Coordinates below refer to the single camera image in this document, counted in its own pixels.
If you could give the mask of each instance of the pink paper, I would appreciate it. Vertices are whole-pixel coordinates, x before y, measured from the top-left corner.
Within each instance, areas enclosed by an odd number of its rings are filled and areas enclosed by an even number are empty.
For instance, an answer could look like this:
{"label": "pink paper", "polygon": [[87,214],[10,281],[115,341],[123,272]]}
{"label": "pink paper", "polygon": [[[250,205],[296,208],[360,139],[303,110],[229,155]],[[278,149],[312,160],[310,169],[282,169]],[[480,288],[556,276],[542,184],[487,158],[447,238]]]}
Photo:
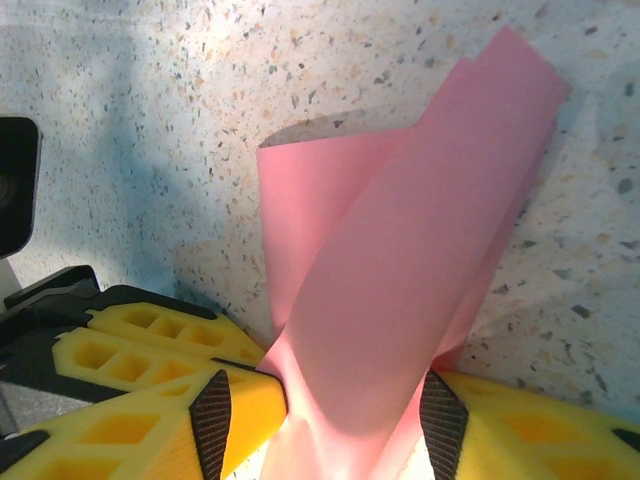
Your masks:
{"label": "pink paper", "polygon": [[416,388],[469,331],[564,85],[508,29],[454,73],[412,129],[259,154],[282,331],[261,368],[290,406],[265,479],[392,478]]}

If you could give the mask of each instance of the square hole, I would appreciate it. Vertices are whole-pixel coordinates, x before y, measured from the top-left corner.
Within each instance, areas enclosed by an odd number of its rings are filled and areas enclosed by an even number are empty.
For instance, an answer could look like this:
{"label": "square hole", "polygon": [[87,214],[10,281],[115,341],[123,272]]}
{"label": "square hole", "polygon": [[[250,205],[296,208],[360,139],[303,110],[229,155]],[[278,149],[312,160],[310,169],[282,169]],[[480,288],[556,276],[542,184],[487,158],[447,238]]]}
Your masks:
{"label": "square hole", "polygon": [[140,328],[149,328],[149,326],[158,318],[158,315],[151,310],[134,310],[122,317],[122,321],[135,325]]}
{"label": "square hole", "polygon": [[191,335],[191,341],[209,347],[217,347],[224,342],[224,334],[218,332],[215,328],[198,325]]}
{"label": "square hole", "polygon": [[585,443],[588,438],[558,415],[512,413],[504,422],[526,443]]}
{"label": "square hole", "polygon": [[121,460],[109,458],[65,458],[55,460],[36,480],[107,480]]}
{"label": "square hole", "polygon": [[185,323],[179,322],[172,318],[158,318],[153,325],[149,328],[150,332],[163,337],[176,338],[180,335],[180,332],[184,329]]}
{"label": "square hole", "polygon": [[162,369],[153,378],[151,383],[154,385],[157,385],[158,383],[165,383],[169,380],[184,377],[185,375],[190,375],[197,371],[198,369],[192,365],[176,362],[175,360],[169,360],[162,366]]}
{"label": "square hole", "polygon": [[126,382],[135,382],[149,369],[151,362],[140,355],[123,355],[120,362],[109,372],[109,374]]}
{"label": "square hole", "polygon": [[75,351],[73,360],[76,365],[97,370],[107,363],[116,353],[118,353],[118,350],[109,345],[87,342]]}
{"label": "square hole", "polygon": [[586,456],[545,460],[560,480],[633,480],[631,472],[623,471],[615,460]]}
{"label": "square hole", "polygon": [[160,420],[159,415],[111,415],[92,425],[80,437],[79,442],[136,445],[144,440],[158,420]]}

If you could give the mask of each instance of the black plastic part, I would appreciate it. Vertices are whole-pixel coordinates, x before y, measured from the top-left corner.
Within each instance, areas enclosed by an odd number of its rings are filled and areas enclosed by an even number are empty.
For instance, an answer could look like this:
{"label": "black plastic part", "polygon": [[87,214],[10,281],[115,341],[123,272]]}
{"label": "black plastic part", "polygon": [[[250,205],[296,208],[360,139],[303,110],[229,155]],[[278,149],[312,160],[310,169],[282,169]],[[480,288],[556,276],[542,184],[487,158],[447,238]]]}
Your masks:
{"label": "black plastic part", "polygon": [[623,428],[614,428],[611,431],[616,437],[629,445],[636,452],[640,453],[640,433],[625,430]]}
{"label": "black plastic part", "polygon": [[218,318],[208,308],[126,285],[100,292],[93,269],[88,266],[61,270],[7,300],[12,307],[0,315],[0,346],[30,330],[86,326],[92,318],[87,310],[102,311],[114,305],[143,302],[207,320]]}
{"label": "black plastic part", "polygon": [[165,297],[157,293],[147,292],[140,288],[129,287],[127,285],[116,285],[93,298],[87,308],[92,310],[104,310],[112,305],[126,305],[128,303],[146,302],[158,305],[159,307],[175,310],[176,312],[186,313],[195,317],[204,318],[206,320],[215,320],[218,318],[216,313],[205,307],[194,305],[192,303],[176,300],[175,298]]}
{"label": "black plastic part", "polygon": [[0,116],[0,259],[31,237],[39,149],[40,132],[32,120]]}
{"label": "black plastic part", "polygon": [[231,391],[224,370],[218,371],[189,407],[193,438],[204,480],[219,480],[231,426]]}
{"label": "black plastic part", "polygon": [[34,430],[17,437],[0,439],[0,474],[6,472],[49,438],[44,430]]}
{"label": "black plastic part", "polygon": [[420,424],[436,480],[454,480],[462,453],[469,412],[433,370],[420,398]]}
{"label": "black plastic part", "polygon": [[9,310],[20,304],[26,305],[33,303],[34,297],[35,299],[42,298],[42,296],[38,296],[39,293],[45,292],[49,289],[71,289],[79,283],[92,285],[94,295],[96,293],[100,293],[100,286],[98,285],[98,279],[96,278],[93,268],[89,265],[78,265],[75,267],[63,268],[33,285],[30,285],[13,295],[9,295],[4,299],[4,306]]}
{"label": "black plastic part", "polygon": [[56,342],[56,336],[71,330],[73,327],[34,330],[20,337],[10,348],[2,350],[0,354],[7,358],[7,362],[4,368],[0,369],[0,382],[22,385],[89,403],[102,402],[127,393],[65,377],[56,372],[51,348]]}

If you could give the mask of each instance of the textured rubber pad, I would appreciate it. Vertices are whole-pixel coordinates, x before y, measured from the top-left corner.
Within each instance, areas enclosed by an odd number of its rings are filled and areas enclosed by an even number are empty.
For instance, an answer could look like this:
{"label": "textured rubber pad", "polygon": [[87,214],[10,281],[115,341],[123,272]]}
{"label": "textured rubber pad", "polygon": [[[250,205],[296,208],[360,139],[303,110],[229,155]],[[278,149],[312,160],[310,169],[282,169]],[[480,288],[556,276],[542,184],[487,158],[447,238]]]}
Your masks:
{"label": "textured rubber pad", "polygon": [[469,412],[440,376],[430,371],[420,398],[420,424],[436,480],[454,480]]}
{"label": "textured rubber pad", "polygon": [[231,425],[231,391],[227,372],[220,370],[189,407],[191,425],[204,480],[219,480]]}

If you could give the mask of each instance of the speckled countertop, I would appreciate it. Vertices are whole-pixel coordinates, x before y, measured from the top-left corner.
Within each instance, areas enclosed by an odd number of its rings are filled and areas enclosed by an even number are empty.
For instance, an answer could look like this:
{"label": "speckled countertop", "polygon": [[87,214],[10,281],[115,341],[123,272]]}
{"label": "speckled countertop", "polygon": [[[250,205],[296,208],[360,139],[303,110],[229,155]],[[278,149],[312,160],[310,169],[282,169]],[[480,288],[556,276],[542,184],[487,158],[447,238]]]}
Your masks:
{"label": "speckled countertop", "polygon": [[407,126],[510,24],[572,93],[459,368],[640,421],[639,7],[6,0],[0,109],[45,136],[10,263],[217,302],[268,343],[256,149]]}

